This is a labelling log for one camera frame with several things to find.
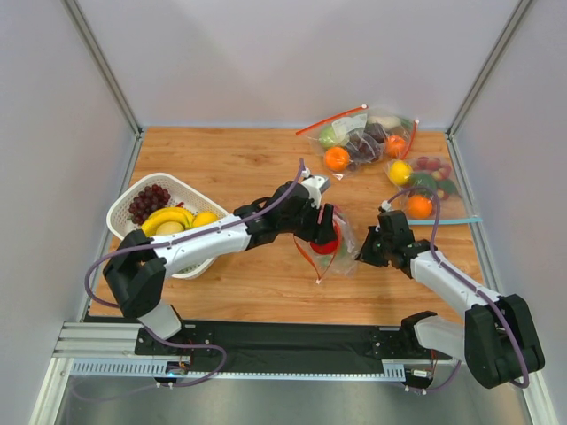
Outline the red dragon fruit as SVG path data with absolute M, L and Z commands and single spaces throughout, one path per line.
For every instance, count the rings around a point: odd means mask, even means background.
M 338 253 L 333 261 L 337 270 L 346 271 L 354 264 L 359 252 L 359 242 L 347 217 L 341 212 L 335 212 L 334 223 L 340 230 Z

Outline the red fake apple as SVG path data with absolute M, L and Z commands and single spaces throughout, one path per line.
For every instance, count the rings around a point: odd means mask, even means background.
M 335 240 L 328 243 L 309 243 L 310 248 L 318 255 L 334 255 L 339 248 L 341 239 L 340 227 L 335 225 L 334 230 L 337 236 Z

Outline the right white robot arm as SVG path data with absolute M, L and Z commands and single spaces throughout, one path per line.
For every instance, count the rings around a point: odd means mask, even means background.
M 488 289 L 451 264 L 433 242 L 416 240 L 402 211 L 381 211 L 377 218 L 358 260 L 399 269 L 435 292 L 464 320 L 459 325 L 431 312 L 408 317 L 419 346 L 464 362 L 487 389 L 523 384 L 545 366 L 532 314 L 522 297 Z

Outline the yellow fake pear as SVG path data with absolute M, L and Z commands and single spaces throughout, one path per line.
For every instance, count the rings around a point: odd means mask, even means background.
M 203 211 L 198 213 L 194 217 L 194 220 L 192 222 L 192 227 L 194 228 L 203 227 L 205 225 L 209 225 L 216 222 L 218 219 L 219 216 L 216 213 L 210 211 Z

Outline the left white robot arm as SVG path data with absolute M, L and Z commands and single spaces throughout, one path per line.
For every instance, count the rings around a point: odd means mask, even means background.
M 321 275 L 352 273 L 361 245 L 344 213 L 321 202 L 328 186 L 327 179 L 312 175 L 286 182 L 271 197 L 243 205 L 203 228 L 169 236 L 129 232 L 103 270 L 118 309 L 168 339 L 182 324 L 161 299 L 167 278 L 209 259 L 273 243 L 281 234 L 292 235 Z

